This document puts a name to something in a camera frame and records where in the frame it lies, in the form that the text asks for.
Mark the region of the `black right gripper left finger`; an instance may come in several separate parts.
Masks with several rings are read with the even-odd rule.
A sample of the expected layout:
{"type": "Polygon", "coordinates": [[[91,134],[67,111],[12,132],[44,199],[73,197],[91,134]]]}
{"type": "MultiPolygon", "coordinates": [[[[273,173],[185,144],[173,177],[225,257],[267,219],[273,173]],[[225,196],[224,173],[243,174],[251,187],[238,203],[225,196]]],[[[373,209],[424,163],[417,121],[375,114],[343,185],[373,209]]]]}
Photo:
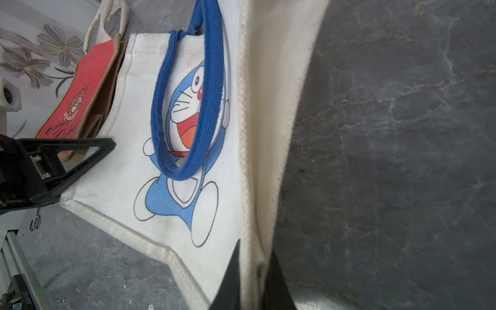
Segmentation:
{"type": "Polygon", "coordinates": [[[240,305],[240,240],[237,241],[210,310],[241,310],[240,305]]]}

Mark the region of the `white Doraemon canvas bag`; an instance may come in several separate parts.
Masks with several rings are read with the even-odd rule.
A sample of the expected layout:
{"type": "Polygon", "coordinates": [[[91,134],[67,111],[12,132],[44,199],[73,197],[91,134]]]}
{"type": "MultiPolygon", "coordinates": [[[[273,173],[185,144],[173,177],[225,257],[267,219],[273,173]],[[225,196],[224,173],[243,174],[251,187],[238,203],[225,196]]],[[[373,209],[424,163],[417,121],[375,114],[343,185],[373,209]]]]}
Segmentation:
{"type": "Polygon", "coordinates": [[[167,264],[209,309],[240,240],[261,309],[295,116],[327,1],[197,1],[186,30],[132,34],[100,135],[116,148],[61,206],[167,264]]]}

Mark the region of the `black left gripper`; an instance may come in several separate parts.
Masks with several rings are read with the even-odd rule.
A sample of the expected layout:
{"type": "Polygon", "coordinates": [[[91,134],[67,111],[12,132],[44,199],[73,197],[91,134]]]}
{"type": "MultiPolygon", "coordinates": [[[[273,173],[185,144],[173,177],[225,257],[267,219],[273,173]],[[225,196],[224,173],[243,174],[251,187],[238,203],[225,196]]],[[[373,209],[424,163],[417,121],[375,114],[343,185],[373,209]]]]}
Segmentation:
{"type": "Polygon", "coordinates": [[[1,135],[1,214],[54,204],[116,147],[111,138],[14,139],[1,135]]]}

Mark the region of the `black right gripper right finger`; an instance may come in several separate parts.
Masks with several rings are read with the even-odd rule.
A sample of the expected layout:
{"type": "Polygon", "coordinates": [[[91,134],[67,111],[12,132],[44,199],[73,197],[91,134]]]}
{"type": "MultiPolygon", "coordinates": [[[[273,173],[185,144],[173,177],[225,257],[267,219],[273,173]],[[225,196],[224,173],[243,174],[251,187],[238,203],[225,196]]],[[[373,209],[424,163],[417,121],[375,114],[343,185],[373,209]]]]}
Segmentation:
{"type": "Polygon", "coordinates": [[[275,251],[272,251],[261,301],[263,310],[297,310],[275,251]]]}

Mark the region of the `red Christmas jute bag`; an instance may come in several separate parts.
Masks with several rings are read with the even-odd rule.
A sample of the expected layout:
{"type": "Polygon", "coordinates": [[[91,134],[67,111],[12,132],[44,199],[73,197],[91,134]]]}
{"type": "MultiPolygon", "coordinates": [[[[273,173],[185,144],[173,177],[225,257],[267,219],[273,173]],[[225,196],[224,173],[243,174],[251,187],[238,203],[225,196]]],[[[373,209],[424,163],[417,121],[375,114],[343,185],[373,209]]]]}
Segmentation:
{"type": "Polygon", "coordinates": [[[109,116],[129,22],[125,1],[102,1],[85,36],[85,52],[66,95],[38,131],[37,139],[95,138],[109,116]]]}

